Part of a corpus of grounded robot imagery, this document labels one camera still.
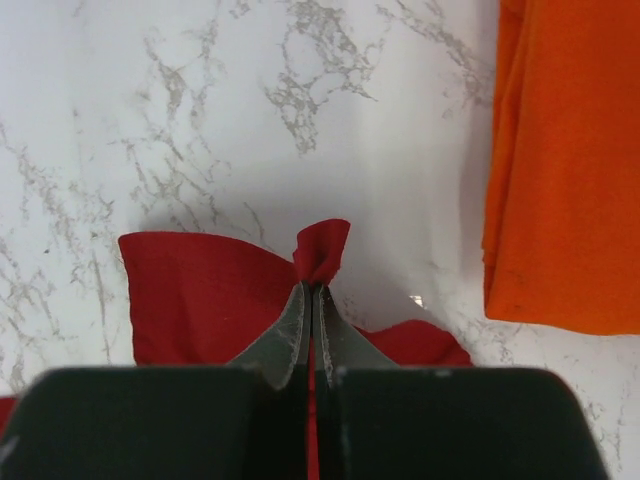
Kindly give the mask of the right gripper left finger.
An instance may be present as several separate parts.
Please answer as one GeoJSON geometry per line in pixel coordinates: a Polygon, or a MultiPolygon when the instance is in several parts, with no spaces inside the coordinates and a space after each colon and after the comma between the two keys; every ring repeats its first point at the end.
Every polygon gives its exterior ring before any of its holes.
{"type": "Polygon", "coordinates": [[[310,292],[218,366],[65,368],[23,393],[5,479],[303,479],[310,292]]]}

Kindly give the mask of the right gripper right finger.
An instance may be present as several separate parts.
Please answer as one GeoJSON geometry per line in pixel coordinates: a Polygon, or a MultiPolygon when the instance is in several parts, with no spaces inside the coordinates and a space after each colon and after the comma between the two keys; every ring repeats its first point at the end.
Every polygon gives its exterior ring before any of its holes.
{"type": "Polygon", "coordinates": [[[313,295],[323,479],[596,479],[565,382],[535,368],[400,366],[313,295]]]}

